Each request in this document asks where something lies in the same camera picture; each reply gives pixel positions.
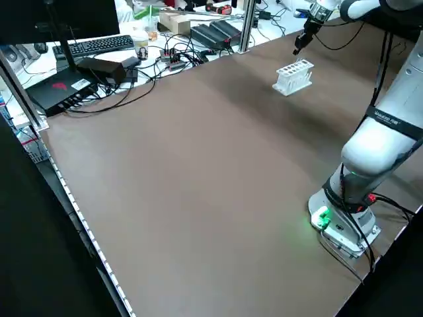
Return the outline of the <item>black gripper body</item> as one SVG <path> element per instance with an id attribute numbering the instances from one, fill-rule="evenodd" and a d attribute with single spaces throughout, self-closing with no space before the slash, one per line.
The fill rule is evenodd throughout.
<path id="1" fill-rule="evenodd" d="M 308 18 L 303 26 L 303 33 L 308 36 L 313 36 L 317 34 L 322 25 L 323 23 L 321 21 L 315 20 L 313 18 Z"/>

